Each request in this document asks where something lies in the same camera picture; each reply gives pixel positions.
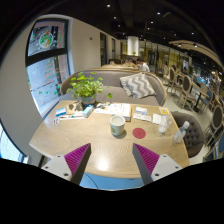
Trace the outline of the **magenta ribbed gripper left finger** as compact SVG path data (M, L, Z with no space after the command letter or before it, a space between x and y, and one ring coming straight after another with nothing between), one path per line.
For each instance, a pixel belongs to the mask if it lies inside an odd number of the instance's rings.
M79 185L89 157L91 144L85 144L66 155L57 154L42 169Z

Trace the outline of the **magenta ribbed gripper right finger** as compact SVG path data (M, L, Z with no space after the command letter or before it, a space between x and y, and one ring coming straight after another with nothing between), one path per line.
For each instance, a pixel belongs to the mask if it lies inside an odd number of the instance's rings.
M132 153L145 185L182 169L169 155L158 155L136 143L133 144Z

